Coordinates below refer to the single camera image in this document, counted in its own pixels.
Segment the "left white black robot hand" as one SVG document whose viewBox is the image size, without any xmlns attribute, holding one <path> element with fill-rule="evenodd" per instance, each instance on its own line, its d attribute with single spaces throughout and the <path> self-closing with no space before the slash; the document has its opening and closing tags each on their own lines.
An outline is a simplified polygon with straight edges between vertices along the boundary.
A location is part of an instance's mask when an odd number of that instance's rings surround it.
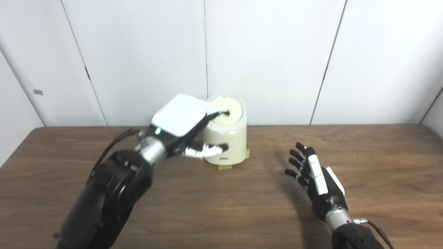
<svg viewBox="0 0 443 249">
<path fill-rule="evenodd" d="M 179 94 L 154 115 L 146 134 L 163 145 L 166 157 L 216 156 L 228 151 L 228 144 L 199 143 L 194 139 L 210 121 L 223 114 L 230 114 L 227 107 Z"/>
</svg>

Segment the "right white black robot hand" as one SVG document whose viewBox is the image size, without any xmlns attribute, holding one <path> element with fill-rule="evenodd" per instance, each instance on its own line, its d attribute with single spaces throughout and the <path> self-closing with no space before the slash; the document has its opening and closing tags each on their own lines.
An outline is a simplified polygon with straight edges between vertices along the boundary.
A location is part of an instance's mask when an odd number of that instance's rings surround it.
<svg viewBox="0 0 443 249">
<path fill-rule="evenodd" d="M 306 190 L 315 216 L 325 222 L 326 214 L 334 208 L 348 211 L 344 190 L 331 168 L 321 166 L 314 148 L 300 142 L 295 147 L 290 150 L 288 162 L 297 170 L 287 168 L 284 172 Z"/>
</svg>

